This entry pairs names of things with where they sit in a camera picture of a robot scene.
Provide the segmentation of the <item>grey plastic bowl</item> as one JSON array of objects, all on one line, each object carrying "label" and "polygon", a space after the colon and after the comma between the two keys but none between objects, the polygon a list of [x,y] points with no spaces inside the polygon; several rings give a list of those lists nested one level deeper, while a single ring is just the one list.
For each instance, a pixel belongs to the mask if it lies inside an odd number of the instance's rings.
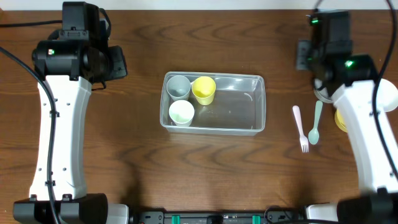
[{"label": "grey plastic bowl", "polygon": [[322,102],[332,104],[333,101],[328,95],[326,87],[323,85],[323,82],[317,78],[313,79],[313,90],[315,96]]}]

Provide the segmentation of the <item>grey plastic cup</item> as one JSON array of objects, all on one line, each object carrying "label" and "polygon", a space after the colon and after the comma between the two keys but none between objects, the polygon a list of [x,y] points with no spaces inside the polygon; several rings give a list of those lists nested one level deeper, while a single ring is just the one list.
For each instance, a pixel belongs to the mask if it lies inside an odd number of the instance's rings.
[{"label": "grey plastic cup", "polygon": [[190,80],[183,75],[173,76],[167,82],[167,93],[174,101],[188,100],[190,96]]}]

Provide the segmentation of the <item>yellow plastic bowl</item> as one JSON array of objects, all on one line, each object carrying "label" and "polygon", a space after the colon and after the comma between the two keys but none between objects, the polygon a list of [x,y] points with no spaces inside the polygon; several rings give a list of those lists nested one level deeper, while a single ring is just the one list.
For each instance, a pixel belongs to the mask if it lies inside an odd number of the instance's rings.
[{"label": "yellow plastic bowl", "polygon": [[345,133],[347,133],[348,131],[347,131],[347,128],[346,128],[346,126],[345,126],[345,122],[343,121],[342,115],[340,114],[340,112],[339,112],[338,110],[335,111],[334,119],[335,119],[336,125],[337,125],[342,131],[344,131]]}]

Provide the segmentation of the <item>white plastic cup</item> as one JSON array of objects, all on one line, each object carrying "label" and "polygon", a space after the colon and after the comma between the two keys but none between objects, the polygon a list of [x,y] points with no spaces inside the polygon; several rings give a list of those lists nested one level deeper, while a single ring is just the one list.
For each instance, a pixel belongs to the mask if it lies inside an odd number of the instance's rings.
[{"label": "white plastic cup", "polygon": [[194,115],[195,109],[187,100],[175,101],[169,107],[169,116],[177,126],[190,126]]}]

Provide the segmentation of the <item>mint green plastic spoon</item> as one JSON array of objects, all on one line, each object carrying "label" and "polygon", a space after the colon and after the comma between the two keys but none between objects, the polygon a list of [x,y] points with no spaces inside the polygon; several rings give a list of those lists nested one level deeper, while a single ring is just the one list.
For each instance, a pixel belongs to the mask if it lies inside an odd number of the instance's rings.
[{"label": "mint green plastic spoon", "polygon": [[318,100],[315,104],[315,113],[314,113],[314,123],[313,123],[313,128],[310,130],[308,134],[308,140],[310,144],[317,144],[320,138],[320,134],[318,132],[318,124],[320,121],[320,116],[322,113],[322,108],[323,108],[323,102]]}]

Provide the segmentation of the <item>pink plastic fork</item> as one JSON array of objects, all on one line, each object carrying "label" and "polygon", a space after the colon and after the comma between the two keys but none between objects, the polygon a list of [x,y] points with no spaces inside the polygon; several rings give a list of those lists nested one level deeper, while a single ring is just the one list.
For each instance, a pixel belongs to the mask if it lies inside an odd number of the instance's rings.
[{"label": "pink plastic fork", "polygon": [[294,105],[292,107],[292,111],[294,114],[295,122],[296,122],[298,133],[299,133],[299,141],[300,141],[300,146],[301,146],[302,152],[307,153],[309,150],[309,142],[308,142],[308,138],[304,135],[304,132],[303,132],[300,108],[297,105]]}]

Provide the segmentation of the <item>yellow plastic cup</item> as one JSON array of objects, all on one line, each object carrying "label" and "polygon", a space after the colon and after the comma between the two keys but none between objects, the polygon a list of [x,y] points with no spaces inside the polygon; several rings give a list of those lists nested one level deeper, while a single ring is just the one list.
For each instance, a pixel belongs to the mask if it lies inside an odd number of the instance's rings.
[{"label": "yellow plastic cup", "polygon": [[192,93],[203,106],[210,105],[215,97],[216,83],[211,77],[198,77],[192,83]]}]

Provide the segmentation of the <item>white plastic bowl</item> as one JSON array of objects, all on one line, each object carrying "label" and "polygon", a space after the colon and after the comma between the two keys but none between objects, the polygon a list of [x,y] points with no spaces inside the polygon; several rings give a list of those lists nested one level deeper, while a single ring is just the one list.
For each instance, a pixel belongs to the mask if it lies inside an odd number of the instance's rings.
[{"label": "white plastic bowl", "polygon": [[377,93],[377,102],[383,107],[385,112],[390,112],[397,108],[397,96],[397,87],[390,81],[382,79]]}]

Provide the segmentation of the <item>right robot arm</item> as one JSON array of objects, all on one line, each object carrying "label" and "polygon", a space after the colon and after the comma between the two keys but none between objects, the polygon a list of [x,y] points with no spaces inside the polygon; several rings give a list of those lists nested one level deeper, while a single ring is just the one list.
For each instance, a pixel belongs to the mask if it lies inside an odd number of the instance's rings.
[{"label": "right robot arm", "polygon": [[397,223],[397,141],[374,96],[379,74],[369,55],[354,55],[348,11],[314,10],[309,17],[308,69],[343,117],[358,171],[360,196],[309,205],[307,220]]}]

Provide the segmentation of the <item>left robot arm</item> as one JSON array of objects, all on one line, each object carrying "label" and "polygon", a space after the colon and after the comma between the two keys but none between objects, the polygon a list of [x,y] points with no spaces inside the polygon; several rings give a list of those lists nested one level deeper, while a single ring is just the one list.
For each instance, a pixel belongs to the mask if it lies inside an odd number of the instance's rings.
[{"label": "left robot arm", "polygon": [[27,199],[16,201],[20,223],[127,223],[129,209],[87,191],[83,171],[85,115],[92,86],[127,75],[119,46],[109,46],[106,11],[65,2],[62,28],[33,50],[30,73],[38,81],[40,139]]}]

